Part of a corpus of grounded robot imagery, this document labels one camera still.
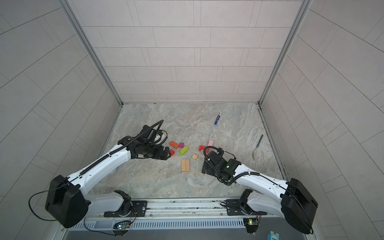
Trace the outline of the natural wood block 29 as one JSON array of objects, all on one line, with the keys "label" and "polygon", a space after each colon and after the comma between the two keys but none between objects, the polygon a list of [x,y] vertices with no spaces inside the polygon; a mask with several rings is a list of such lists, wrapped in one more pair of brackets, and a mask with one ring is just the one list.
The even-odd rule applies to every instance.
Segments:
[{"label": "natural wood block 29", "polygon": [[186,169],[186,172],[190,172],[191,170],[190,159],[185,159],[185,169]]}]

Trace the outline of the natural wood block 31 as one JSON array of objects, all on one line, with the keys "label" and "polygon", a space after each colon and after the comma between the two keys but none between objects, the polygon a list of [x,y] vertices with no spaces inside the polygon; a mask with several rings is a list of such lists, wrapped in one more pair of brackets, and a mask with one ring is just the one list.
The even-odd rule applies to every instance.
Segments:
[{"label": "natural wood block 31", "polygon": [[181,171],[185,172],[186,170],[187,170],[187,168],[186,168],[186,159],[182,159]]}]

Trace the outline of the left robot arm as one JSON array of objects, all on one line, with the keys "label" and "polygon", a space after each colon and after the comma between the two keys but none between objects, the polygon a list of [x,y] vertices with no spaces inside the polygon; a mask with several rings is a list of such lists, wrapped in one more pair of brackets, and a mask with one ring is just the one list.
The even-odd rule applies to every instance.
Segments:
[{"label": "left robot arm", "polygon": [[71,228],[85,217],[107,213],[114,217],[133,214],[131,197],[124,191],[90,195],[90,190],[119,166],[133,159],[166,161],[171,157],[163,143],[168,135],[160,127],[163,121],[143,126],[135,137],[126,136],[106,154],[67,177],[55,177],[48,190],[45,210],[63,227]]}]

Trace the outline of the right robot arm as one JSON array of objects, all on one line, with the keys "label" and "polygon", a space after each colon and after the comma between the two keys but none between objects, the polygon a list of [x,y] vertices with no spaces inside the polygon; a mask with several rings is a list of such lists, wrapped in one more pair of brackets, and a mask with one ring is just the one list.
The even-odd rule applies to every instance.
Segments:
[{"label": "right robot arm", "polygon": [[313,234],[318,203],[303,183],[295,178],[279,180],[256,172],[232,157],[224,159],[225,150],[206,146],[202,173],[226,185],[247,187],[238,200],[237,209],[245,215],[267,213],[284,218],[303,234]]}]

